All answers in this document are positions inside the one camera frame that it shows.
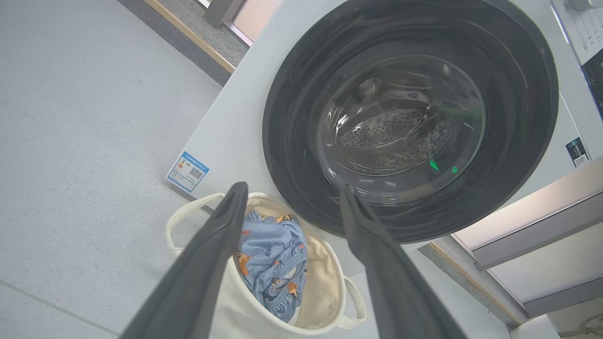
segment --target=blue and white sticker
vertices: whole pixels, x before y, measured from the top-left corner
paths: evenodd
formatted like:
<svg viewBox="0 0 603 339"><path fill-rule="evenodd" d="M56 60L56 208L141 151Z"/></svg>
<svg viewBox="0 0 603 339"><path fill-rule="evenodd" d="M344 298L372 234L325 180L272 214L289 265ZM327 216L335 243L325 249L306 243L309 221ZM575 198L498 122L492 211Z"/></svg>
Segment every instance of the blue and white sticker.
<svg viewBox="0 0 603 339"><path fill-rule="evenodd" d="M207 172L209 172L209 168L187 152L184 152L168 175L168 178L190 193L197 187L197 184L199 184Z"/></svg>

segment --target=cream fabric basket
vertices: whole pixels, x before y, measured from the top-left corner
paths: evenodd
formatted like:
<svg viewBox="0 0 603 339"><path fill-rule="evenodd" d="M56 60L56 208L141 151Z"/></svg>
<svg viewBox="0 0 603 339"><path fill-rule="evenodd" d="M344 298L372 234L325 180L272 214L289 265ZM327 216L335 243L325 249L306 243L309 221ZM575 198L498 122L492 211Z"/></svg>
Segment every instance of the cream fabric basket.
<svg viewBox="0 0 603 339"><path fill-rule="evenodd" d="M172 215L166 227L166 237L169 248L176 255L183 249L174 246L174 227L200 207L222 198L223 193L209 195L184 205ZM286 204L264 193L249 194L247 213L250 211L272 216L295 214ZM228 260L218 293L210 338L304 338L324 334L334 327L353 329L366 321L367 312L362 296L354 283L341 272L333 249L314 226L299 217L298 219L306 236L309 274L296 317L290 323L285 323L272 315L249 292L239 276L234 260ZM357 318L343 314L346 308L346 290L356 308Z"/></svg>

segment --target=clothing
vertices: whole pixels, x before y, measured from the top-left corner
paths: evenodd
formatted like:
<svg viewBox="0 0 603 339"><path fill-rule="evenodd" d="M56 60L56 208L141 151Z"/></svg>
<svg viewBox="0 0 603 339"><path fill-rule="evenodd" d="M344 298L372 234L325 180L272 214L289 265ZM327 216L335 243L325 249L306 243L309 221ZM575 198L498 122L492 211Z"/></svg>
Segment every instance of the clothing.
<svg viewBox="0 0 603 339"><path fill-rule="evenodd" d="M262 218L250 212L243 222L235 260L253 296L284 322L302 302L308 252L296 217Z"/></svg>

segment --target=round black door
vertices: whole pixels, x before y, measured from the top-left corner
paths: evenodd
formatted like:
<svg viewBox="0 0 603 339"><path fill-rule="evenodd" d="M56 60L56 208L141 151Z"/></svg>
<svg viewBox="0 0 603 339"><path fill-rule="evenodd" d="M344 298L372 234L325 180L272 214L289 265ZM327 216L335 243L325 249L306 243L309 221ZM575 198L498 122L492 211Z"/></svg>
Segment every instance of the round black door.
<svg viewBox="0 0 603 339"><path fill-rule="evenodd" d="M509 199L545 152L557 104L551 51L507 0L349 0L280 67L264 153L317 227L345 236L349 183L394 239L417 242Z"/></svg>

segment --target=front-loading washing machine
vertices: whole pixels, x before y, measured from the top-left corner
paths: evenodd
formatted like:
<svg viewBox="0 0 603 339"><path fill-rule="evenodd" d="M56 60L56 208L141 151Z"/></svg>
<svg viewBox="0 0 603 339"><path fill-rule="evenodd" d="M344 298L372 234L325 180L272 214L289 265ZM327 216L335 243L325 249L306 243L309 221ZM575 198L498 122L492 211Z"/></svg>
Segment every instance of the front-loading washing machine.
<svg viewBox="0 0 603 339"><path fill-rule="evenodd" d="M603 153L555 5L516 5L283 1L166 178L283 197L344 271L343 183L406 250L475 226Z"/></svg>

